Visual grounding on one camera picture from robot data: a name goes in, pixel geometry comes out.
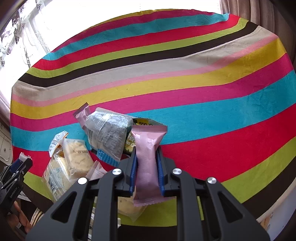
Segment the person's left hand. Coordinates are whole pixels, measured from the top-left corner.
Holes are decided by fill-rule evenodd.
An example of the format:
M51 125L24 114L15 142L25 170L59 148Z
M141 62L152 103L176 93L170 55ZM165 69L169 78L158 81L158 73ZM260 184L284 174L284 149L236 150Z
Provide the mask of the person's left hand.
M16 201L14 202L14 208L16 209L16 214L9 214L6 217L7 223L13 230L20 223L24 227L25 232L28 233L32 229L31 223L28 221L27 217Z

